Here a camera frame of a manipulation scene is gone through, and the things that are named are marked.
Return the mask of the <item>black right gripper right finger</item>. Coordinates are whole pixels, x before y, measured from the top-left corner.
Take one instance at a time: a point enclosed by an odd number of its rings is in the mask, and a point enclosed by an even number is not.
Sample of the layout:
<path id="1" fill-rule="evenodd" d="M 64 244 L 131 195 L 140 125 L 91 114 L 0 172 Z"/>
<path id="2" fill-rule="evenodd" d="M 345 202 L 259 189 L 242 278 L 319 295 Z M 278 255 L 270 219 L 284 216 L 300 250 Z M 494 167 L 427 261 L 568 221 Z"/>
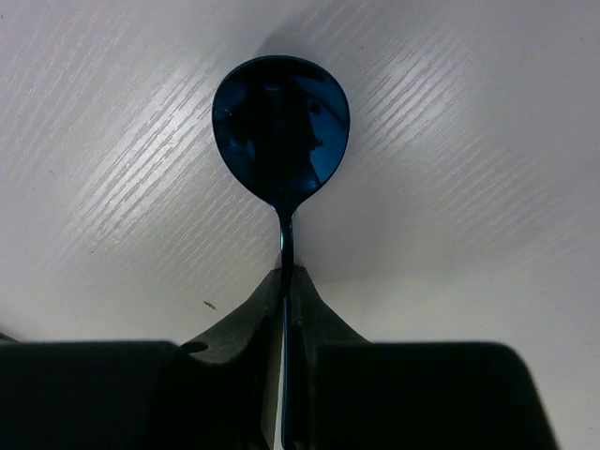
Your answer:
<path id="1" fill-rule="evenodd" d="M 291 274 L 292 449 L 309 449 L 313 439 L 311 421 L 318 350 L 367 343 L 321 299 L 308 270 L 296 265 Z"/>

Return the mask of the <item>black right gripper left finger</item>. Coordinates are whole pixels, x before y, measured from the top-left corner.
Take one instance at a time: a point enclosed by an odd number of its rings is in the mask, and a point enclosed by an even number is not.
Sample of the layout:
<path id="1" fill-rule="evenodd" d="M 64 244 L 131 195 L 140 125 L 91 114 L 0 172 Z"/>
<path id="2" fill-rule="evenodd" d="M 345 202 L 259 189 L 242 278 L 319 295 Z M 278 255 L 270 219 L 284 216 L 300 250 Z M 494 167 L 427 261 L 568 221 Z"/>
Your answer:
<path id="1" fill-rule="evenodd" d="M 182 344 L 177 448 L 273 448 L 282 287 L 281 270 L 270 271 L 242 305 Z"/>

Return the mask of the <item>blue metallic spoon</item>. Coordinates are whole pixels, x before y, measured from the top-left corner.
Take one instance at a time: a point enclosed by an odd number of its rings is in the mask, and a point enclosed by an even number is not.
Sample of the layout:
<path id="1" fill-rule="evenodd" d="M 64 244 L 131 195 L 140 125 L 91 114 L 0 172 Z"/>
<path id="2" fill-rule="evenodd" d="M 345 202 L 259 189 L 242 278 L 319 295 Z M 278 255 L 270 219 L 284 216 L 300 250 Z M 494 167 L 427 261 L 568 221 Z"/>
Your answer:
<path id="1" fill-rule="evenodd" d="M 306 361 L 293 325 L 293 215 L 339 167 L 350 135 L 350 108 L 324 68 L 289 55 L 266 55 L 233 69 L 212 108 L 217 149 L 233 176 L 277 213 L 283 311 L 281 440 L 302 447 Z"/>

